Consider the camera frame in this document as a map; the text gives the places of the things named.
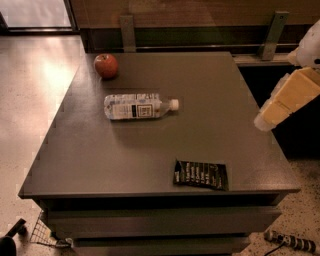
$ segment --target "chair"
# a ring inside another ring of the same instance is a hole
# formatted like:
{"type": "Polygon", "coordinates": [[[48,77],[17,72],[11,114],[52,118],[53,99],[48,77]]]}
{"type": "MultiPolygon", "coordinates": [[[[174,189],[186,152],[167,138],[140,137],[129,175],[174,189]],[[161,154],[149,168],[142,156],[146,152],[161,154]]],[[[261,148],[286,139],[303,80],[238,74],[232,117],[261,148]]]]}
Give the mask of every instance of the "chair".
{"type": "Polygon", "coordinates": [[[27,232],[25,227],[26,221],[24,219],[18,220],[18,222],[9,230],[9,232],[0,238],[0,256],[16,256],[17,249],[14,240],[12,239],[17,233],[24,235],[27,232]]]}

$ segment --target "cable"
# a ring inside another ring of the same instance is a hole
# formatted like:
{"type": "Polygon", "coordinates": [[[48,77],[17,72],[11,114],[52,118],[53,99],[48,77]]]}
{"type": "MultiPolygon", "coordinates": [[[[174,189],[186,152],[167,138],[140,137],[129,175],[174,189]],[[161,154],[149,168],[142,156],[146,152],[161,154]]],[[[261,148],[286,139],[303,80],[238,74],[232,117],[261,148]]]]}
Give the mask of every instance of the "cable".
{"type": "Polygon", "coordinates": [[[273,250],[267,252],[264,256],[270,255],[271,253],[274,253],[275,251],[279,250],[282,246],[284,246],[285,243],[281,243],[278,247],[274,248],[273,250]]]}

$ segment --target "tile floor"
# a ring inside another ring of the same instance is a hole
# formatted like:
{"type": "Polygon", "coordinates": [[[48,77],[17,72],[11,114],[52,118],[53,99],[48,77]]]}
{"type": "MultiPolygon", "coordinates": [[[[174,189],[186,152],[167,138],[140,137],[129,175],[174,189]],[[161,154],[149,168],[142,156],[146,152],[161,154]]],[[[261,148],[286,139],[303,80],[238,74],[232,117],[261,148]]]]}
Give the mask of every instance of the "tile floor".
{"type": "MultiPolygon", "coordinates": [[[[28,235],[15,236],[19,256],[74,256],[30,244],[40,209],[17,193],[58,106],[84,56],[80,37],[0,37],[0,236],[23,217],[28,235]]],[[[302,190],[280,204],[283,215],[272,229],[320,244],[320,160],[290,160],[302,190]]],[[[276,247],[251,235],[252,244],[236,256],[264,255],[276,247]]],[[[273,255],[308,255],[281,248],[273,255]]]]}

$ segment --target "gray table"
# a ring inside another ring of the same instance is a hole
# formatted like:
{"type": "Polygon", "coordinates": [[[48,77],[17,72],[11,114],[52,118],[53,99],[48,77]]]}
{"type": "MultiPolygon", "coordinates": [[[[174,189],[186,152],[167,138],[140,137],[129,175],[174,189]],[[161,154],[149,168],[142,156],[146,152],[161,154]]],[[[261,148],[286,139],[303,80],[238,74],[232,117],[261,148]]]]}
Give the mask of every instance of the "gray table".
{"type": "Polygon", "coordinates": [[[241,251],[299,185],[272,133],[254,127],[259,109],[231,55],[115,56],[113,80],[85,56],[19,196],[80,255],[241,251]],[[157,120],[105,117],[106,95],[143,92],[181,107],[157,120]],[[226,164],[229,191],[174,185],[176,159],[226,164]]]}

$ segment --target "plastic bottle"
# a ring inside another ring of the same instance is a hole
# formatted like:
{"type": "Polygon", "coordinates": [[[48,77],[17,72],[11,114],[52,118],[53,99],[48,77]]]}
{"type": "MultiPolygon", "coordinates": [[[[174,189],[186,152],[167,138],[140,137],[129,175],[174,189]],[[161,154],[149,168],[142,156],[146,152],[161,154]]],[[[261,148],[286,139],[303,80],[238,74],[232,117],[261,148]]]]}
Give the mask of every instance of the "plastic bottle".
{"type": "Polygon", "coordinates": [[[111,120],[160,118],[178,109],[177,99],[162,100],[158,93],[113,94],[104,100],[104,112],[111,120]]]}

